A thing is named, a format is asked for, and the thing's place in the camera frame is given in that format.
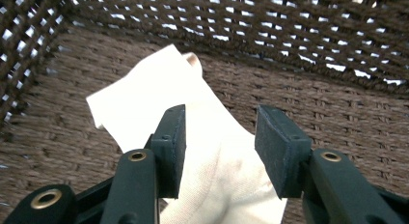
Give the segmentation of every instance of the woven basket bottom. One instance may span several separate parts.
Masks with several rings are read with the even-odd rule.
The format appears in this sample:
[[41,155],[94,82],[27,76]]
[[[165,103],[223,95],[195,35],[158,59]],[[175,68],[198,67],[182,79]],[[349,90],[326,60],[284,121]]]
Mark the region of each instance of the woven basket bottom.
[[[169,41],[96,30],[70,25],[57,37],[54,43],[60,51],[41,66],[38,85],[22,96],[29,107],[2,129],[13,137],[0,149],[0,164],[7,167],[0,169],[0,221],[41,186],[66,183],[80,192],[114,175],[121,150],[105,130],[95,129],[85,97],[120,79]],[[408,102],[380,98],[306,72],[260,70],[211,53],[198,56],[206,82],[249,131],[254,131],[258,104],[277,106],[314,139],[314,147],[344,146],[339,150],[370,182],[409,193],[404,166],[409,158],[409,120],[400,117]],[[373,134],[374,125],[381,131]],[[385,129],[396,130],[394,139],[383,148],[370,148],[373,135],[387,136]],[[380,155],[390,160],[379,161]],[[299,201],[288,203],[284,222],[303,222]]]

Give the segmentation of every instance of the woven basket wall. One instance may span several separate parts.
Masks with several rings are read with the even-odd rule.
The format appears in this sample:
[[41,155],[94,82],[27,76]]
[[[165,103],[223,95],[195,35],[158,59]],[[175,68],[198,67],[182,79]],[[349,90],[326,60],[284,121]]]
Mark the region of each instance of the woven basket wall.
[[[260,103],[314,148],[409,196],[409,0],[0,0],[0,221],[31,191],[80,192],[121,151],[85,97],[169,43],[254,132]],[[285,223],[303,222],[291,200]]]

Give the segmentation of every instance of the white cloth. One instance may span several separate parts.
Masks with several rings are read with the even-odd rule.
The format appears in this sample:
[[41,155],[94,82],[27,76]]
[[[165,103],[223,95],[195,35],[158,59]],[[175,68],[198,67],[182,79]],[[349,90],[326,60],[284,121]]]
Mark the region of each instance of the white cloth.
[[170,201],[161,223],[281,222],[286,199],[277,197],[254,149],[254,135],[202,79],[196,55],[165,47],[87,102],[95,125],[105,127],[124,153],[144,147],[166,109],[186,104],[179,199]]

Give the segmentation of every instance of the screw hole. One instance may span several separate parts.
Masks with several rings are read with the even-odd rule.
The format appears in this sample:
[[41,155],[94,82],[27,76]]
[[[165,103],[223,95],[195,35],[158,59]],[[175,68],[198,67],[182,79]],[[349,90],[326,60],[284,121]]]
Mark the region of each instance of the screw hole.
[[140,161],[146,158],[147,155],[145,153],[134,153],[129,156],[130,161]]
[[62,195],[63,193],[58,189],[49,189],[37,195],[33,201],[31,201],[31,207],[36,210],[45,209],[58,202]]
[[322,153],[321,156],[328,161],[332,161],[332,162],[341,161],[341,157],[339,155],[331,153],[331,152]]
[[46,203],[55,198],[55,194],[47,194],[39,199],[40,203]]

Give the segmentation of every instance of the wicker basket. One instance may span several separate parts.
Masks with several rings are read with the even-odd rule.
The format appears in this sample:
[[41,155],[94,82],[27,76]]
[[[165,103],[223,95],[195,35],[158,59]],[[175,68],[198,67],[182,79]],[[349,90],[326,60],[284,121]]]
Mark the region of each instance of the wicker basket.
[[[76,192],[121,155],[85,97],[175,43],[254,131],[259,103],[314,148],[409,195],[409,0],[0,0],[0,221],[50,183]],[[290,201],[284,222],[303,222]]]

